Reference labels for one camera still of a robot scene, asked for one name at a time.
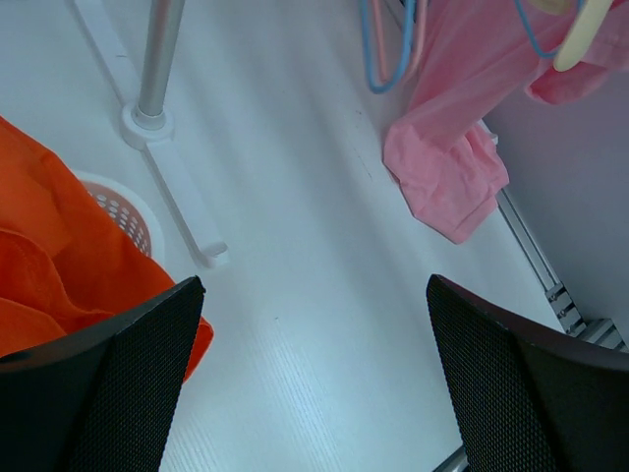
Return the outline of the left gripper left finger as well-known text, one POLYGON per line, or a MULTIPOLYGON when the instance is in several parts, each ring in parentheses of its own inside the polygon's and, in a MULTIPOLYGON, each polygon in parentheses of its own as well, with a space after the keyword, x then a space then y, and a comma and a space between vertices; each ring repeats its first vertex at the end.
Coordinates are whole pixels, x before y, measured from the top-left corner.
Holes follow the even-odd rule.
POLYGON ((126 313, 2 357, 2 470, 158 470, 203 298, 189 277, 126 313))

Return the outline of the orange t shirt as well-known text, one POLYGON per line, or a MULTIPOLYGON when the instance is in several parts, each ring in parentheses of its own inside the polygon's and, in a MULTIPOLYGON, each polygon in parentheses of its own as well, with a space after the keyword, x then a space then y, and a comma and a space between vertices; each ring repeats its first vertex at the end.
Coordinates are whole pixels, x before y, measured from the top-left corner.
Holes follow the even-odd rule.
POLYGON ((174 286, 50 149, 1 123, 1 353, 52 341, 174 286))

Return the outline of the blue hanger holding orange shirt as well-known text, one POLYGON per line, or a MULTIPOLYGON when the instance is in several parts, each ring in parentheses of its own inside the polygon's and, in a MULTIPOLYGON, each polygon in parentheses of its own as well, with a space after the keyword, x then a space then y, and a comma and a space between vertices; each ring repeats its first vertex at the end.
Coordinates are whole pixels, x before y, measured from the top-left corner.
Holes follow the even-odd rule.
POLYGON ((540 58, 552 58, 585 1, 514 1, 526 37, 540 58))

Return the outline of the pink t shirt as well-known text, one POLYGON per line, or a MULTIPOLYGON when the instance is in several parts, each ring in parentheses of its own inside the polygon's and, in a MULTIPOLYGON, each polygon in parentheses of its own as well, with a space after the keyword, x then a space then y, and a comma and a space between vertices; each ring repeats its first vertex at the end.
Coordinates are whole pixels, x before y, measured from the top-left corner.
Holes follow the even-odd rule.
POLYGON ((549 105, 577 101, 628 69, 628 4, 616 1, 582 62, 557 72, 534 50, 512 1, 434 1, 407 112, 383 161, 413 216, 455 244, 496 209, 509 177, 482 119, 524 89, 549 105))

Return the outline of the beige wooden hanger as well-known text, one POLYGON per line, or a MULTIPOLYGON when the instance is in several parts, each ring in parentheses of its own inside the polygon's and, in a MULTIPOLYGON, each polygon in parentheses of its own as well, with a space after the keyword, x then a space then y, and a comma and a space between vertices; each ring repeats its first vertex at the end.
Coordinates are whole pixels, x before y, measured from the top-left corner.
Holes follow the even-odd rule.
POLYGON ((551 58, 554 70, 562 73, 575 67, 584 58, 614 1, 530 1, 530 4, 555 16, 566 14, 572 7, 575 8, 576 17, 556 50, 542 51, 535 35, 530 35, 536 53, 542 58, 551 58))

